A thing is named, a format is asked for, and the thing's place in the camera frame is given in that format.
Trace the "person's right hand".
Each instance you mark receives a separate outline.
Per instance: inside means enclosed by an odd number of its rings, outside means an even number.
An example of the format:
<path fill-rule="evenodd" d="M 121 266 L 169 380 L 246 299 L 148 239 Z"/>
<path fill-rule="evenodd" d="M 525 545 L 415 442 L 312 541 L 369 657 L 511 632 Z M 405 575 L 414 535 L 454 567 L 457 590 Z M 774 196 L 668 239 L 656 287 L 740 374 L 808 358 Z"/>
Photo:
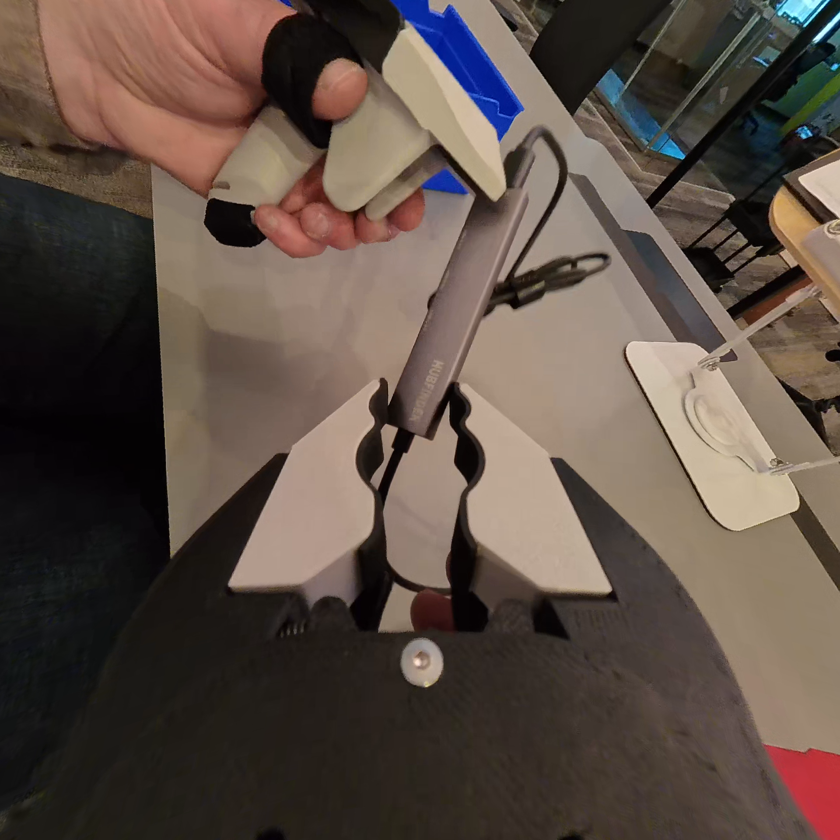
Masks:
<path fill-rule="evenodd" d="M 410 608 L 413 630 L 452 633 L 456 630 L 450 596 L 432 589 L 415 594 Z"/>

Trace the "grey usb hub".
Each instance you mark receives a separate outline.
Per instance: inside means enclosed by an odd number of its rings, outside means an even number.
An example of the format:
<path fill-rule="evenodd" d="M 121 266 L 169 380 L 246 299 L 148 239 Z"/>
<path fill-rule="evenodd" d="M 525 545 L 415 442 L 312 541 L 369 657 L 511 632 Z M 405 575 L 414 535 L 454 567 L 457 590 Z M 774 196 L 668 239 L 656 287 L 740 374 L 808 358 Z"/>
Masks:
<path fill-rule="evenodd" d="M 523 187 L 470 208 L 388 406 L 395 429 L 433 439 L 529 200 Z"/>

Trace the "black chair back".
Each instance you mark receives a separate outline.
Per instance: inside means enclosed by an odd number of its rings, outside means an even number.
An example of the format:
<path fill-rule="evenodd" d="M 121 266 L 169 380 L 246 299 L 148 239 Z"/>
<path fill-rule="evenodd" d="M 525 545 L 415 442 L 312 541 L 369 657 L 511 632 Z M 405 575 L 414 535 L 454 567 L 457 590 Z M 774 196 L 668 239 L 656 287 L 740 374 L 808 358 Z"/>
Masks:
<path fill-rule="evenodd" d="M 569 114 L 670 1 L 563 1 L 530 49 L 530 60 Z"/>

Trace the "black slanted pole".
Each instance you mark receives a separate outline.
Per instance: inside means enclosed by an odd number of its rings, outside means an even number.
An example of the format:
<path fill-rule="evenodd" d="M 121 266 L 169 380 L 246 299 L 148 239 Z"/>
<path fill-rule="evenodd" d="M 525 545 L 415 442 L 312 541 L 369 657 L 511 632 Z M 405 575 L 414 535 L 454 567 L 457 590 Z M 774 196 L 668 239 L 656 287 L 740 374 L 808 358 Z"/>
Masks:
<path fill-rule="evenodd" d="M 740 97 L 739 100 L 704 134 L 685 158 L 669 173 L 648 195 L 646 203 L 656 207 L 683 180 L 690 170 L 697 165 L 705 154 L 730 130 L 754 105 L 764 99 L 764 95 L 783 77 L 789 69 L 810 48 L 814 38 L 838 15 L 839 2 L 827 1 L 817 11 L 812 20 L 804 26 L 790 45 L 770 64 L 769 68 Z"/>

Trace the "person's dark trousers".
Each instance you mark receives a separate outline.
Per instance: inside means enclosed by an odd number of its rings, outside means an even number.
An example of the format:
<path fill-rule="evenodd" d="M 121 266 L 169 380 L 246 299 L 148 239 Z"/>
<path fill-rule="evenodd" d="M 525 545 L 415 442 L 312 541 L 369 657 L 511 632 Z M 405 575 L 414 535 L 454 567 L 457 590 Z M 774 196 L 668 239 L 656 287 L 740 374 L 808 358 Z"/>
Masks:
<path fill-rule="evenodd" d="M 170 558 L 151 220 L 2 175 L 1 802 Z"/>

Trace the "person's left hand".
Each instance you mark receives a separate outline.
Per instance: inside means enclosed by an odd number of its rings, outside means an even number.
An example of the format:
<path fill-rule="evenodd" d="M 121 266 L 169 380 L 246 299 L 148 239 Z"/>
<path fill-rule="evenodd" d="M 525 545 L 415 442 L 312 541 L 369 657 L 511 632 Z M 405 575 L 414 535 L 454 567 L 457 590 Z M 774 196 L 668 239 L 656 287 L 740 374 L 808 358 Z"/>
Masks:
<path fill-rule="evenodd" d="M 263 53 L 280 2 L 38 2 L 38 21 L 56 101 L 81 140 L 125 152 L 207 196 L 228 156 L 266 100 Z M 293 48 L 283 102 L 306 119 L 338 121 L 363 101 L 367 76 L 330 47 L 324 27 Z M 424 195 L 410 195 L 386 218 L 333 206 L 313 166 L 279 205 L 258 206 L 253 225 L 292 258 L 378 244 L 416 229 Z"/>

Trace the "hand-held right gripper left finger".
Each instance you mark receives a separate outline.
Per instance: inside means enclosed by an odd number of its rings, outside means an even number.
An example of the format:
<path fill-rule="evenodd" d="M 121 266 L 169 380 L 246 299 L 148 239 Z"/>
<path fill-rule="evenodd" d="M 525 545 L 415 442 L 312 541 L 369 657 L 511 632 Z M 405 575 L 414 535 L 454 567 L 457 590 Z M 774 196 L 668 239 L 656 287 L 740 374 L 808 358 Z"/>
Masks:
<path fill-rule="evenodd" d="M 308 607 L 336 598 L 359 629 L 379 629 L 393 585 L 373 486 L 387 405 L 387 382 L 374 379 L 292 446 L 229 590 L 291 593 Z"/>

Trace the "light wooden board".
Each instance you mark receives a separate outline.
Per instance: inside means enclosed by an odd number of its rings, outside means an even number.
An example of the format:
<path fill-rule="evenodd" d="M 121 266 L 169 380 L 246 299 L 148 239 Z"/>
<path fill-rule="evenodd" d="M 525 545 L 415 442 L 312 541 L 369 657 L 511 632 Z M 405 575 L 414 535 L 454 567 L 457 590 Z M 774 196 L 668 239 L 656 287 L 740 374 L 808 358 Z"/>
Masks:
<path fill-rule="evenodd" d="M 797 211 L 794 209 L 794 205 L 791 199 L 791 195 L 787 192 L 785 187 L 785 177 L 783 179 L 783 185 L 780 190 L 777 192 L 775 198 L 773 199 L 771 206 L 770 206 L 770 225 L 775 233 L 777 239 L 780 240 L 783 247 L 790 253 L 790 255 L 795 259 L 799 267 L 803 268 L 804 272 L 808 277 L 810 277 L 813 284 L 818 286 L 824 297 L 830 301 L 831 307 L 834 310 L 835 317 L 838 317 L 838 307 L 839 307 L 839 291 L 838 297 L 835 297 L 831 291 L 825 289 L 824 287 L 824 280 L 821 279 L 814 268 L 810 268 L 807 266 L 805 262 L 805 258 L 802 256 L 798 256 L 795 253 L 795 246 L 793 242 L 793 237 L 796 233 L 802 230 L 802 224 L 805 221 L 805 216 L 803 211 Z"/>

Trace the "black floor rack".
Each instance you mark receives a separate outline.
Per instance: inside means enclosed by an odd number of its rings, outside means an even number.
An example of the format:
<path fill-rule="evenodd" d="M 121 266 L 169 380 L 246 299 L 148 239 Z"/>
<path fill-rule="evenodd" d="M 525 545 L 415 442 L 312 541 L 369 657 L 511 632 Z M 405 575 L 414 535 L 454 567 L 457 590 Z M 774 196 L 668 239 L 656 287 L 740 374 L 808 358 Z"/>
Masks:
<path fill-rule="evenodd" d="M 712 292 L 758 259 L 783 250 L 770 226 L 770 202 L 738 199 L 682 252 Z"/>

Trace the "red plastic bin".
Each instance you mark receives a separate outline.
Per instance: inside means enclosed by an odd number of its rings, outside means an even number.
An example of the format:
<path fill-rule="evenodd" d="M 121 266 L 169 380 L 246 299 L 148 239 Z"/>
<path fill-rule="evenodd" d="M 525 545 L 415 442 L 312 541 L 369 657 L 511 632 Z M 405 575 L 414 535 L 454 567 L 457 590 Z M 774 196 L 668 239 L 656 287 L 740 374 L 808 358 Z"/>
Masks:
<path fill-rule="evenodd" d="M 765 746 L 775 769 L 821 839 L 839 838 L 839 755 Z"/>

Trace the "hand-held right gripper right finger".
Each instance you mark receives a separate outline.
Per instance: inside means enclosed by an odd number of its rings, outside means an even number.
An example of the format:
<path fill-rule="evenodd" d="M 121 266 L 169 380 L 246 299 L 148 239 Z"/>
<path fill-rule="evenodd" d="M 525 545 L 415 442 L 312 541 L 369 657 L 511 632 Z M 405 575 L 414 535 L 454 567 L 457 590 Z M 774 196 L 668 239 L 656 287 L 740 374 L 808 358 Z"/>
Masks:
<path fill-rule="evenodd" d="M 448 575 L 455 625 L 478 632 L 507 601 L 613 595 L 548 452 L 471 386 L 450 393 L 458 501 Z"/>

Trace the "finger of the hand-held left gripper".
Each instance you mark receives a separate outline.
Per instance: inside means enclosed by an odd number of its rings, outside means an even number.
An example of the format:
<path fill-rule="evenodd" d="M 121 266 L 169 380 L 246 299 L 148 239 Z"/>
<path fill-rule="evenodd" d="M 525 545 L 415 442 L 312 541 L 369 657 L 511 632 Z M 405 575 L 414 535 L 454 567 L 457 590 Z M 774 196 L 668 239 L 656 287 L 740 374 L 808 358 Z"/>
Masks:
<path fill-rule="evenodd" d="M 382 62 L 382 77 L 457 167 L 488 199 L 507 190 L 497 132 L 415 28 L 402 28 Z"/>

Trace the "person's left forearm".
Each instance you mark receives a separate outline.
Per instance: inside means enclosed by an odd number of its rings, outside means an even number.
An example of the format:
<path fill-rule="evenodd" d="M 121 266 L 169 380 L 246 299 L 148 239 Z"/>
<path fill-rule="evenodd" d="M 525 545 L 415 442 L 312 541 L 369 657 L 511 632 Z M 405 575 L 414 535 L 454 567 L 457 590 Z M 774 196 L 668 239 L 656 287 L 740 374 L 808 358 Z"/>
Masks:
<path fill-rule="evenodd" d="M 90 150 L 60 113 L 36 2 L 1 2 L 1 139 L 22 148 Z"/>

